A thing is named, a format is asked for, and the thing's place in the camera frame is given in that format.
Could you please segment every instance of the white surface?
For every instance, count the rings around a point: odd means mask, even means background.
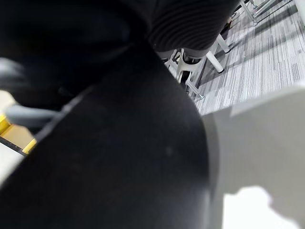
[[[23,158],[21,154],[0,143],[0,186]]]
[[[9,93],[0,90],[0,114],[4,113],[4,110],[14,103],[15,101]]]
[[[247,187],[236,195],[225,195],[223,229],[299,229],[293,220],[274,211],[271,203],[272,198],[261,187]]]
[[[303,25],[305,25],[305,0],[294,0],[299,14],[302,18]]]
[[[258,220],[258,228],[285,228],[276,226],[279,219],[305,229],[304,120],[305,84],[203,117],[211,157],[220,163],[212,229],[237,229],[241,222],[249,229]],[[253,186],[268,193],[270,203],[249,193],[244,205],[227,198]],[[236,215],[234,223],[222,226],[229,214]]]

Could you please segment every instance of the floor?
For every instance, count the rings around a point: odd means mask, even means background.
[[[219,74],[209,62],[205,64],[199,87],[204,98],[195,99],[202,115],[305,78],[305,26],[294,2],[278,0],[257,19],[259,23],[253,27],[239,9],[226,39],[232,50],[216,54],[225,71]]]

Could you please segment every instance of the white table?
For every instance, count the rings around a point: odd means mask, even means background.
[[[305,0],[295,0],[295,4],[305,25]]]
[[[304,117],[305,82],[203,116],[213,177],[220,164],[212,229],[305,228]]]

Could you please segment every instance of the black fabric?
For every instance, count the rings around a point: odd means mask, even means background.
[[[1,228],[204,229],[208,161],[196,107],[141,43],[6,181]]]
[[[177,48],[210,48],[233,13],[238,0],[172,1],[152,19],[149,41],[158,52]]]

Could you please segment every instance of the chair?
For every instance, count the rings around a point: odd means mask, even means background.
[[[237,1],[202,1],[197,3],[197,9],[191,5],[173,4],[159,11],[152,24],[149,41],[159,56],[165,61],[170,59],[175,49],[182,48],[177,79],[199,94],[196,83],[191,80],[193,72],[206,56],[218,72],[224,68],[210,52],[210,47],[217,40],[225,52],[229,47],[219,35]]]
[[[223,51],[225,53],[230,52],[229,46],[225,43],[224,39],[222,38],[222,36],[220,34],[217,36],[216,41],[221,46],[221,48],[223,49]],[[174,73],[174,76],[179,83],[182,83],[183,88],[185,88],[186,86],[189,86],[190,89],[196,95],[201,96],[198,88],[196,87],[196,83],[199,80],[199,75],[198,74],[193,75],[193,73],[196,70],[198,70],[199,66],[202,65],[201,63],[205,61],[205,58],[201,58],[201,59],[199,59],[199,61],[197,60],[197,63],[189,64],[184,61],[183,56],[184,56],[184,49],[182,49],[182,51],[180,53],[180,58],[179,58],[177,67],[176,67],[176,64],[173,62],[172,56],[169,59],[164,59],[165,64],[169,65],[175,69],[176,72]],[[209,51],[205,56],[212,63],[212,65],[215,67],[215,69],[217,70],[218,73],[222,73],[224,71],[224,68],[221,66],[221,64],[218,62],[218,60],[215,58],[215,56],[213,55],[213,53],[211,51]],[[183,74],[186,75],[186,81],[182,81]]]

